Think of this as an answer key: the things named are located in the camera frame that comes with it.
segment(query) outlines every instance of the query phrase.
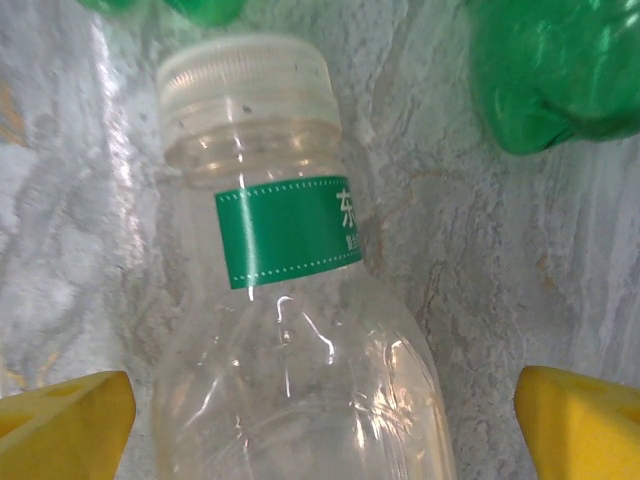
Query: yellow object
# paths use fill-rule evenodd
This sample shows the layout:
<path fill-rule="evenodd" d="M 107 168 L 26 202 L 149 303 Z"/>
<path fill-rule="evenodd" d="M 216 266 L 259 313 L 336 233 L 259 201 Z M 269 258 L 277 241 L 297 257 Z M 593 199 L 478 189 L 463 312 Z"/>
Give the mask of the yellow object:
<path fill-rule="evenodd" d="M 0 479 L 113 480 L 135 418 L 127 374 L 0 400 Z"/>
<path fill-rule="evenodd" d="M 640 480 L 640 390 L 526 367 L 514 402 L 540 480 Z"/>
<path fill-rule="evenodd" d="M 3 126 L 3 117 L 9 128 Z M 24 118 L 22 118 L 15 108 L 11 96 L 11 88 L 8 83 L 0 80 L 0 140 L 2 139 L 1 137 L 4 137 L 9 143 L 26 147 L 24 133 Z"/>

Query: bottle cap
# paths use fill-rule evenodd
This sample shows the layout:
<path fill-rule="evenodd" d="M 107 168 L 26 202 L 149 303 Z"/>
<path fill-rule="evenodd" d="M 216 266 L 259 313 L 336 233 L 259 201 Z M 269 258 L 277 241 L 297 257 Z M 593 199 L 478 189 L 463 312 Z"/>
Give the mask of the bottle cap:
<path fill-rule="evenodd" d="M 235 35 L 187 48 L 160 67 L 157 88 L 165 149 L 246 122 L 314 120 L 340 128 L 322 54 L 289 37 Z"/>

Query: green plastic bottle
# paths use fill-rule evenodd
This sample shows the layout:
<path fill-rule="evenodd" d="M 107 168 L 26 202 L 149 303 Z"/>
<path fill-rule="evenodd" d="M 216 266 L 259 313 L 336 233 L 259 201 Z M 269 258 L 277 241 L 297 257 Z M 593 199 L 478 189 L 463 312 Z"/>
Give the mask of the green plastic bottle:
<path fill-rule="evenodd" d="M 209 28 L 227 25 L 240 15 L 246 0 L 164 0 L 194 25 Z"/>
<path fill-rule="evenodd" d="M 137 0 L 78 0 L 82 5 L 100 13 L 121 13 L 133 6 Z"/>
<path fill-rule="evenodd" d="M 475 94 L 500 145 L 640 132 L 640 0 L 471 0 Z"/>

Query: white marble pattern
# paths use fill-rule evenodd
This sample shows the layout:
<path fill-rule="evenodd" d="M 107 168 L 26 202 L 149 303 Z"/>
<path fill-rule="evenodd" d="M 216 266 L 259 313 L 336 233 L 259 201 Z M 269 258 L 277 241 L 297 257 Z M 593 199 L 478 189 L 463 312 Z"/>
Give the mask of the white marble pattern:
<path fill-rule="evenodd" d="M 472 106 L 463 3 L 249 0 L 231 30 L 326 55 L 368 263 L 429 339 L 460 478 L 533 479 L 524 365 L 640 386 L 640 141 L 501 153 Z M 153 74 L 207 35 L 146 0 L 121 19 L 0 2 L 0 87 L 25 121 L 0 113 L 24 143 L 0 134 L 0 394 L 126 369 L 122 480 L 154 478 L 151 376 L 185 301 Z"/>

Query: bottle label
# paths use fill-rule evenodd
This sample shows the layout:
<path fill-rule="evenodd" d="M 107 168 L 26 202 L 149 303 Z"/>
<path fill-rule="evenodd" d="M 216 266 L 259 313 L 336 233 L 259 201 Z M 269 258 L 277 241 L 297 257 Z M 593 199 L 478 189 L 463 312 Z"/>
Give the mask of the bottle label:
<path fill-rule="evenodd" d="M 326 272 L 362 259 L 349 181 L 312 177 L 216 195 L 232 289 Z"/>

